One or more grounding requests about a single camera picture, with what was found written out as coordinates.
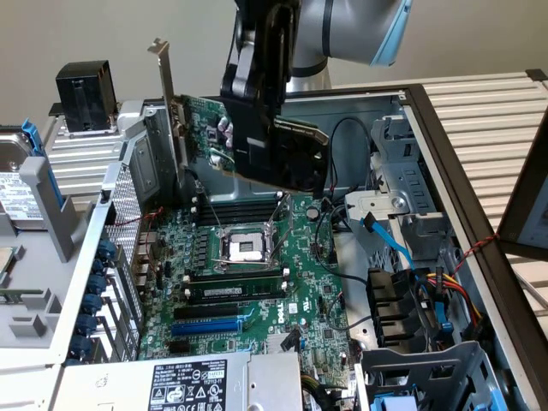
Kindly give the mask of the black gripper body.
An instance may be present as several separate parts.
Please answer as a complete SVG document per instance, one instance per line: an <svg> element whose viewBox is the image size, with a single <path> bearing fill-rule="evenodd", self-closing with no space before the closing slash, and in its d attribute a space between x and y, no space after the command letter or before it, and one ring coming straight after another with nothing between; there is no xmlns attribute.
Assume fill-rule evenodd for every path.
<svg viewBox="0 0 548 411"><path fill-rule="evenodd" d="M280 30L284 30L289 41L296 41L300 1L235 1L235 5L235 41L242 41L246 32L255 33L257 39L266 40Z"/></svg>

